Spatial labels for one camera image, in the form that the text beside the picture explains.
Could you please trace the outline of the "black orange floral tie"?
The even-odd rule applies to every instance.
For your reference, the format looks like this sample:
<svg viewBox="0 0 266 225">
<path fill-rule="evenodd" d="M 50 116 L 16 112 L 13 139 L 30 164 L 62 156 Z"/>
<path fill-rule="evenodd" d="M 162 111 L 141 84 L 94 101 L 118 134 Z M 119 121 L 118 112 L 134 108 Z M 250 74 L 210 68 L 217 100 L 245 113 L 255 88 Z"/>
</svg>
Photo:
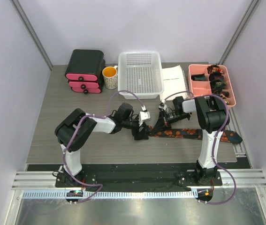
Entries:
<svg viewBox="0 0 266 225">
<path fill-rule="evenodd" d="M 161 137 L 161 138 L 185 138 L 192 140 L 202 140 L 203 139 L 203 131 L 202 129 L 195 128 L 183 128 L 183 129 L 169 129 L 162 132 L 152 132 L 152 127 L 149 126 L 150 132 L 149 137 Z M 224 130 L 222 135 L 219 135 L 221 142 L 232 143 L 232 144 L 240 144 L 243 139 L 242 137 L 235 131 Z"/>
</svg>

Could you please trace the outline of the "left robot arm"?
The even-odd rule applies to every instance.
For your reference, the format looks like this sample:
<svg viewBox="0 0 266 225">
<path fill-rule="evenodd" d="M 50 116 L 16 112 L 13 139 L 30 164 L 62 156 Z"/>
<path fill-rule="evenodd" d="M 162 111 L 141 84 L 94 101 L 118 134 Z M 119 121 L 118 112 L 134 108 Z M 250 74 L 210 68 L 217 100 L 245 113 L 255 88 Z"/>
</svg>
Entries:
<svg viewBox="0 0 266 225">
<path fill-rule="evenodd" d="M 103 117 L 75 109 L 54 132 L 63 153 L 63 169 L 56 175 L 56 187 L 78 187 L 83 184 L 81 149 L 92 133 L 116 134 L 125 128 L 131 130 L 136 141 L 147 140 L 146 122 L 150 119 L 150 112 L 144 105 L 139 114 L 134 114 L 133 107 L 123 103 Z"/>
</svg>

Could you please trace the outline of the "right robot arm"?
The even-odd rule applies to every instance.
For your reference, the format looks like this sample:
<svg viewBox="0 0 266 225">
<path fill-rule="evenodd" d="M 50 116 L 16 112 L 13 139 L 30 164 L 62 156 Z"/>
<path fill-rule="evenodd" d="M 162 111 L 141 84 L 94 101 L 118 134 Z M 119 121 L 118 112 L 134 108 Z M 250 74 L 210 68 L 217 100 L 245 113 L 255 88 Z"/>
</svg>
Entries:
<svg viewBox="0 0 266 225">
<path fill-rule="evenodd" d="M 186 174 L 184 178 L 190 178 L 198 185 L 211 185 L 217 177 L 217 152 L 225 126 L 229 123 L 228 107 L 223 99 L 217 95 L 204 95 L 185 100 L 183 97 L 173 99 L 175 109 L 167 111 L 165 103 L 159 105 L 159 118 L 151 129 L 150 135 L 156 137 L 179 138 L 187 129 L 174 130 L 171 124 L 183 119 L 190 119 L 195 112 L 198 124 L 201 128 L 202 147 L 195 171 Z"/>
</svg>

